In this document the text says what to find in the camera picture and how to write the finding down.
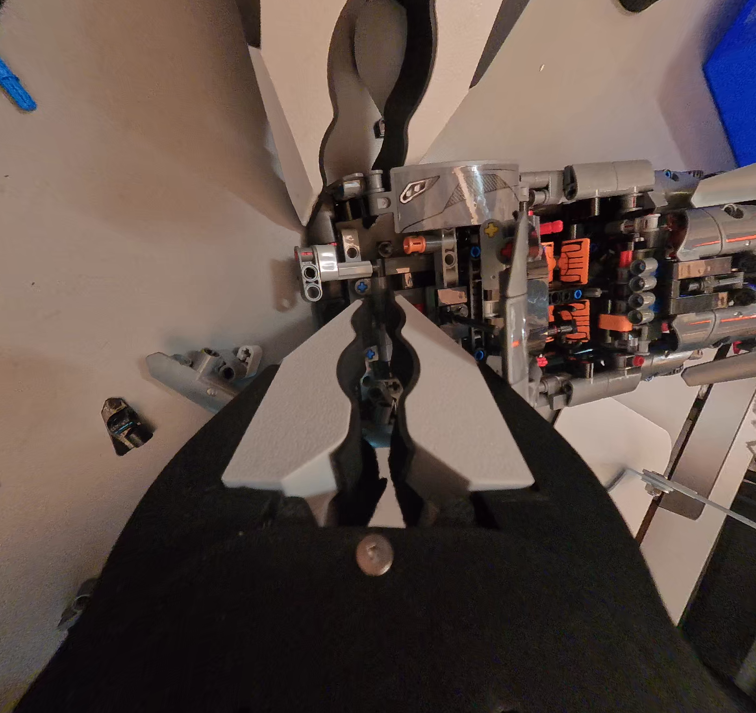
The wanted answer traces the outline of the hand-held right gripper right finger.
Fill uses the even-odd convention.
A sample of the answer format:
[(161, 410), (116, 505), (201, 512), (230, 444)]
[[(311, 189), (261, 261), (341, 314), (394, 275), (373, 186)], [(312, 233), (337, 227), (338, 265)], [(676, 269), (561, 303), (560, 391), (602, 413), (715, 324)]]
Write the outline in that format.
[(534, 485), (475, 359), (404, 296), (390, 304), (392, 372), (402, 387), (390, 472), (408, 527), (480, 492)]

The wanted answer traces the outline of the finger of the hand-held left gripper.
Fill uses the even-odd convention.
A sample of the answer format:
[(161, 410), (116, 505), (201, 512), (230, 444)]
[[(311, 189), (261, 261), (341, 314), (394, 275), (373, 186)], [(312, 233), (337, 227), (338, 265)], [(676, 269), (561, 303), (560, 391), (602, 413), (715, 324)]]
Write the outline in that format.
[(324, 187), (321, 146), (334, 120), (328, 58), (349, 0), (260, 0), (250, 57), (289, 199), (307, 226)]
[(374, 170), (427, 159), (466, 98), (503, 0), (401, 0), (406, 44)]

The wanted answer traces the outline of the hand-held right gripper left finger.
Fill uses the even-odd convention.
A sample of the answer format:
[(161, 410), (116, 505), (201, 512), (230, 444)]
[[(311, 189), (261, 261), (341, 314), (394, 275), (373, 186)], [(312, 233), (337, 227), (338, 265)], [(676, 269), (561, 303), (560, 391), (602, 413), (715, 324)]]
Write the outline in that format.
[(385, 491), (364, 439), (361, 389), (372, 343), (367, 301), (347, 306), (281, 363), (222, 482), (315, 501), (315, 517), (366, 526)]

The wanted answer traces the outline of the grey lego fender assembly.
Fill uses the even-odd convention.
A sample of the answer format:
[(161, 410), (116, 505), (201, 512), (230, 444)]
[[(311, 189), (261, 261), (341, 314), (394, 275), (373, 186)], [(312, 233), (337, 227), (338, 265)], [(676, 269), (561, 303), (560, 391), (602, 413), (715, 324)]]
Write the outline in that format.
[(263, 351), (259, 345), (215, 350), (205, 347), (145, 358), (149, 375), (205, 410), (217, 413), (255, 377)]

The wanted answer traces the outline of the grey lego car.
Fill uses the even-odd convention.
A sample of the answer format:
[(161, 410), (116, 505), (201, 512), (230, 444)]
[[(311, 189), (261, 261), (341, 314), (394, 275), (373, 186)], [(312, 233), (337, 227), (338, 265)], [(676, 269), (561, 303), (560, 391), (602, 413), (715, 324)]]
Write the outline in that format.
[(404, 295), (557, 413), (681, 372), (754, 377), (754, 179), (647, 160), (349, 174), (295, 250), (321, 321)]

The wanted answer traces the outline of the black triangular lego panel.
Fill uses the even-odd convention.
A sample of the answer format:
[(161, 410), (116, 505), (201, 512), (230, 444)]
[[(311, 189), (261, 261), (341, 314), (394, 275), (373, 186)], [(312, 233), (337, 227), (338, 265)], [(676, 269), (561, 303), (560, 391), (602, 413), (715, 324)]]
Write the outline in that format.
[(146, 424), (137, 411), (121, 397), (107, 398), (100, 414), (114, 451), (119, 457), (144, 446), (154, 436), (150, 425)]

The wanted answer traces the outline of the long blue lego pin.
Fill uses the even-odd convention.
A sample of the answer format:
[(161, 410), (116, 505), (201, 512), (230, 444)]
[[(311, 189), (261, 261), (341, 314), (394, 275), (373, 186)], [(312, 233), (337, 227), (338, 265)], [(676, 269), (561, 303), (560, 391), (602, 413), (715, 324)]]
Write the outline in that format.
[(0, 69), (1, 89), (8, 99), (22, 112), (36, 111), (36, 101), (3, 59), (0, 62)]

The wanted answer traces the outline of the dark grey lego connector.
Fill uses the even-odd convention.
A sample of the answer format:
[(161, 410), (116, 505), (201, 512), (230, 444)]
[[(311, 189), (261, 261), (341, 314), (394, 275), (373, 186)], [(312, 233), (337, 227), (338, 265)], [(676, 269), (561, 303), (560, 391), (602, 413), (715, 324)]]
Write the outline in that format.
[(76, 589), (71, 601), (66, 605), (57, 624), (57, 630), (67, 632), (76, 623), (84, 609), (87, 607), (91, 595), (98, 583), (98, 577), (86, 579)]

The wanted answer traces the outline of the white book stand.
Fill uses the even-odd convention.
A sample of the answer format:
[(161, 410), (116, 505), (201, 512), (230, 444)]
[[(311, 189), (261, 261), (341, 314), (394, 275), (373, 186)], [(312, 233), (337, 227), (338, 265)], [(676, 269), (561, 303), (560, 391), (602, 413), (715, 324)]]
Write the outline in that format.
[(633, 393), (566, 409), (556, 429), (581, 454), (639, 542), (673, 622), (693, 598), (726, 516), (671, 496), (657, 502), (637, 472), (666, 473), (682, 486), (732, 508), (754, 451), (754, 379), (715, 384), (674, 462), (673, 449), (699, 396), (679, 375), (642, 383)]

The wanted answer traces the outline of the blue storage bin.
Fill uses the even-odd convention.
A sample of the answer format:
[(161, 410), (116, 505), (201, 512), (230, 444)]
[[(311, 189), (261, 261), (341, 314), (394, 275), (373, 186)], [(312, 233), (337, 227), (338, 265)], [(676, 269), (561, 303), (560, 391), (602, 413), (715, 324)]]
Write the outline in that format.
[(704, 64), (734, 159), (755, 162), (755, 0), (748, 0)]

